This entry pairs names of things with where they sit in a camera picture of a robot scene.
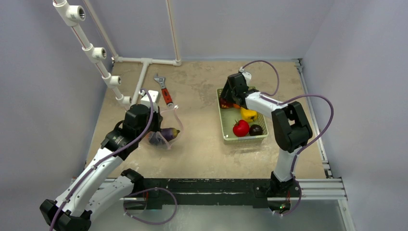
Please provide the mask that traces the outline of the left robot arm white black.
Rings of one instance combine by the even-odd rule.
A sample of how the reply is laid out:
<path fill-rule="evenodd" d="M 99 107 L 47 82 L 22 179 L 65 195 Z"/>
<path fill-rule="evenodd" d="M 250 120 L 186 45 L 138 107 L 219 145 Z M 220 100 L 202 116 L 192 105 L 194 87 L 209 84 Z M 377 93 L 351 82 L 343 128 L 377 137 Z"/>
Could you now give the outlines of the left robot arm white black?
<path fill-rule="evenodd" d="M 105 179 L 138 148 L 151 131 L 159 131 L 163 118 L 156 103 L 135 104 L 109 132 L 93 160 L 72 185 L 56 199 L 46 199 L 40 211 L 56 231 L 87 231 L 96 218 L 120 198 L 137 197 L 145 189 L 144 177 L 132 169 L 101 188 Z"/>

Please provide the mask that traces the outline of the dark red apple toy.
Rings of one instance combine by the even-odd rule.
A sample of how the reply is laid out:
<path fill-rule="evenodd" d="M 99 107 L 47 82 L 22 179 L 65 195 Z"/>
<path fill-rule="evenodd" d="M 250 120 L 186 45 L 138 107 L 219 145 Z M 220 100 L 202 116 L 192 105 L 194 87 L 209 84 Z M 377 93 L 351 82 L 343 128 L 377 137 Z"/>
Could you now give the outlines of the dark red apple toy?
<path fill-rule="evenodd" d="M 224 98 L 220 98 L 219 99 L 219 106 L 221 109 L 229 109 L 233 107 L 233 103 L 228 102 L 226 99 Z"/>

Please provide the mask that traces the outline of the clear zip top bag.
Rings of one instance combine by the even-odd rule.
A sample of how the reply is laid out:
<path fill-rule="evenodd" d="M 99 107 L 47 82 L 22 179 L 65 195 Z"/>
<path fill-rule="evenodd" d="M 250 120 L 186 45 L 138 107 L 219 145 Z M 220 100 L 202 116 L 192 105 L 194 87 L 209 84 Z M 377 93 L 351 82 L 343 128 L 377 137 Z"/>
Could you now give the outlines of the clear zip top bag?
<path fill-rule="evenodd" d="M 176 128 L 176 129 L 179 129 L 180 134 L 177 136 L 177 138 L 172 140 L 170 142 L 170 144 L 155 146 L 155 145 L 150 144 L 149 141 L 148 141 L 149 135 L 152 133 L 152 131 L 151 131 L 151 132 L 147 133 L 147 136 L 143 139 L 143 141 L 147 145 L 149 145 L 149 146 L 151 146 L 153 148 L 156 148 L 156 149 L 170 150 L 180 140 L 181 136 L 184 133 L 184 125 L 183 125 L 181 119 L 178 116 L 178 109 L 179 109 L 179 106 L 175 105 L 175 106 L 173 106 L 173 108 L 168 108 L 167 110 L 163 110 L 161 112 L 161 115 L 163 116 L 161 129 L 163 129 L 163 128 Z"/>

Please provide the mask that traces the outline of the red tomato toy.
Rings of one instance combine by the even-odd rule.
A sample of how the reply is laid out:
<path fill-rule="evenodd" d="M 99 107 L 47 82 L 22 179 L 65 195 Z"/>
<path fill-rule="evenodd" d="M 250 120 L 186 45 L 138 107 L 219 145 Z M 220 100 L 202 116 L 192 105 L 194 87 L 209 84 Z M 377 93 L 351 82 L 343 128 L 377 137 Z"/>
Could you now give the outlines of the red tomato toy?
<path fill-rule="evenodd" d="M 232 132 L 237 137 L 244 137 L 249 133 L 250 126 L 244 120 L 235 121 Z"/>

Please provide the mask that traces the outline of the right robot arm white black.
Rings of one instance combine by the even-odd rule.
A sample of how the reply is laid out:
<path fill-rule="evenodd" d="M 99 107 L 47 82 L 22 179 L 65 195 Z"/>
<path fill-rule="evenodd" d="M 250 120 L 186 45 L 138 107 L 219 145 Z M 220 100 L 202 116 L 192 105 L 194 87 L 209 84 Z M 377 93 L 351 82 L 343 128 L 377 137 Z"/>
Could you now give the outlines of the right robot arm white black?
<path fill-rule="evenodd" d="M 279 146 L 277 165 L 271 173 L 270 189 L 281 196 L 294 184 L 294 169 L 299 151 L 306 147 L 313 132 L 302 105 L 284 103 L 247 85 L 247 74 L 238 72 L 227 77 L 221 98 L 245 109 L 256 111 L 272 121 Z"/>

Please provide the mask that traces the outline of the purple eggplant toy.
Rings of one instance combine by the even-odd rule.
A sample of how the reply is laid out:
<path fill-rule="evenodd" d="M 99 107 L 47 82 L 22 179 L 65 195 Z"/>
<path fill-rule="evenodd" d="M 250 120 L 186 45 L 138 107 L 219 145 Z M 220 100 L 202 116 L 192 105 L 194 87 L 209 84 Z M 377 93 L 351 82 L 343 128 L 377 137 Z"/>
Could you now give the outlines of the purple eggplant toy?
<path fill-rule="evenodd" d="M 172 140 L 177 138 L 180 130 L 176 128 L 163 128 L 160 132 L 152 132 L 149 135 L 148 141 L 155 146 L 170 144 Z"/>

